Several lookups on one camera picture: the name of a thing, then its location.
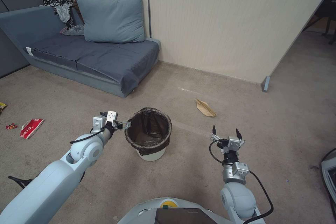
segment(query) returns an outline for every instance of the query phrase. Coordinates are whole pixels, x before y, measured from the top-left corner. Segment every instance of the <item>trash can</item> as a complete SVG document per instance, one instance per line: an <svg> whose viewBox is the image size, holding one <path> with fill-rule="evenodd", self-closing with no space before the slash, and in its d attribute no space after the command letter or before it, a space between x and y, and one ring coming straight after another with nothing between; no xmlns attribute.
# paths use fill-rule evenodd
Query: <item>trash can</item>
<svg viewBox="0 0 336 224"><path fill-rule="evenodd" d="M139 156L146 161L162 157L172 132L170 118L156 108L146 107L128 121L131 126L125 130L125 137Z"/></svg>

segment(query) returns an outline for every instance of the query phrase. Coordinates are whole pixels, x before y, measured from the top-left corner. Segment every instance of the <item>clothes pile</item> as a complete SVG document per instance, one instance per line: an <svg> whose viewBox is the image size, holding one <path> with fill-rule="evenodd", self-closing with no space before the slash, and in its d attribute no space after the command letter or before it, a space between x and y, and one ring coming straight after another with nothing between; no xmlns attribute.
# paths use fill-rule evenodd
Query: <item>clothes pile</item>
<svg viewBox="0 0 336 224"><path fill-rule="evenodd" d="M60 20L65 23L65 29L69 30L74 25L71 16L73 2L73 0L43 0L43 4L40 6L52 6L54 14L59 15Z"/></svg>

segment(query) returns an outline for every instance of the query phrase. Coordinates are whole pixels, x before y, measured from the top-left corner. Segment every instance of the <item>pillow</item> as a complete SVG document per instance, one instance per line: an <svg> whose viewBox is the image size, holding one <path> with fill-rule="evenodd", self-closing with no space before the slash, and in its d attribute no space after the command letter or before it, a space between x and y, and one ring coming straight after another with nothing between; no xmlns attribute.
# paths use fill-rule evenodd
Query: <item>pillow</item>
<svg viewBox="0 0 336 224"><path fill-rule="evenodd" d="M77 0L90 42L127 43L145 40L142 0Z"/></svg>

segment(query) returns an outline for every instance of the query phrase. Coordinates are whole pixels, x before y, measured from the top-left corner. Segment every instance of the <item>black cable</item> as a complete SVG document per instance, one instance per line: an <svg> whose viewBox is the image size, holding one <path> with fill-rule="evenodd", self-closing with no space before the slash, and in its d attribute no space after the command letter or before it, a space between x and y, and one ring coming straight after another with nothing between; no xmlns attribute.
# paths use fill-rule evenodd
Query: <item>black cable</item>
<svg viewBox="0 0 336 224"><path fill-rule="evenodd" d="M96 135L98 135L99 133L102 133L102 132L104 132L104 131L105 131L105 128L103 128L101 131L98 131L97 133L94 133L93 135L90 135L90 136L87 136L87 137L85 137L85 138L78 139L78 140L75 140L75 141L71 141L70 144L74 144L74 143L76 143L76 142L84 141L84 140L89 139L89 138L91 138L91 137L93 137L93 136L96 136Z"/></svg>
<svg viewBox="0 0 336 224"><path fill-rule="evenodd" d="M264 217L270 215L270 214L273 212L273 210L274 210L272 201L271 201L271 199L269 198L269 196L268 196L268 194L267 194L267 192L266 192L264 186L262 185L261 181L259 180L259 178L257 177L257 175L255 175L252 171L250 171L250 173L251 173L251 174L258 180L258 182L259 182L259 184L260 184L262 190L264 191L264 193L265 193L265 195L266 195L266 198L268 199L269 204L271 205L271 209L268 210L266 213L263 213L263 214L261 214L261 215L259 215L259 216L252 217L251 219L248 219L248 220L245 221L243 224L248 224L248 223L250 223L250 222L252 222L252 221L256 221L256 220L258 220L258 219L264 218Z"/></svg>
<svg viewBox="0 0 336 224"><path fill-rule="evenodd" d="M209 145L209 152L211 154L211 156L219 163L221 163L222 165L233 165L232 163L226 163L226 162L223 162L223 161L220 161L219 159L217 159L211 152L211 146L216 143L216 142L219 142L220 140L215 140L215 141L212 141L212 143Z"/></svg>
<svg viewBox="0 0 336 224"><path fill-rule="evenodd" d="M321 163L320 163L320 171L321 171L321 175L322 175L322 181L323 181L323 185L324 185L324 188L326 189L327 193L328 193L328 196L329 196L329 202L330 202L330 207L331 207L331 211L332 211L332 215L334 217L334 220L336 222L336 212L335 212L335 203L334 203L334 200L327 188L327 185L326 185L326 182L324 181L324 177L323 177L323 170L322 170L322 162L329 156L330 153L334 152L336 150L336 148L332 149L331 151L329 151L326 155L324 155L324 157L322 158L321 160Z"/></svg>
<svg viewBox="0 0 336 224"><path fill-rule="evenodd" d="M215 140L215 141L213 141L213 142L209 145L209 152L210 152L211 156L212 156L217 162L219 162L219 163L221 163L221 164L223 164L223 165L226 165L226 164L227 164L227 165L233 165L232 163L225 163L224 161L220 161L219 159L217 159L217 158L212 154L212 152L211 152L211 146L212 146L214 143L219 142L219 141L220 141L220 140ZM266 192L264 186L262 185L261 181L259 180L259 178L257 177L257 175L255 175L252 171L250 171L250 173L251 173L251 174L258 180L258 182L259 182L259 184L260 184L262 190L264 191L264 193L265 193L265 195L266 195L266 198L268 199L269 204L271 205L271 209L270 209L269 211L267 211L266 213L263 213L263 214L261 214L261 215L259 215L259 216L252 217L251 219L245 221L243 224L248 224L248 223L250 223L250 222L252 222L252 221L256 221L256 220L258 220L258 219L264 218L264 217L270 215L270 214L273 212L273 210L274 210L274 206L273 206L273 204L272 204L272 201L271 201L271 199L269 198L269 196L268 196L268 194L267 194L267 192Z"/></svg>

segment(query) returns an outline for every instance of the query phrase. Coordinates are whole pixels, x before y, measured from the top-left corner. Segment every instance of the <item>beige carpet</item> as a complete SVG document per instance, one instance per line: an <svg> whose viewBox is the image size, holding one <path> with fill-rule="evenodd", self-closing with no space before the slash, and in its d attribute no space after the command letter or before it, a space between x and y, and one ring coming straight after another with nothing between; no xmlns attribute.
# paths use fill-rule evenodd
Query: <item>beige carpet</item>
<svg viewBox="0 0 336 224"><path fill-rule="evenodd" d="M21 191L8 175L35 177L71 140L89 132L100 111L118 111L118 119L126 120L149 106L173 123L164 156L143 161L124 133L116 132L51 223L116 223L155 197L183 198L228 217L219 197L222 167L208 152L213 124L223 137L238 128L246 139L240 160L259 176L275 208L266 223L334 223L317 167L335 147L335 84L336 45L316 33L298 38L272 75L268 93L258 84L160 62L122 99L29 66L0 79L0 102L8 104L0 115L0 209ZM195 98L217 117L205 117ZM32 118L45 122L28 140L19 137L19 128L5 130ZM247 187L260 211L267 211L251 175Z"/></svg>

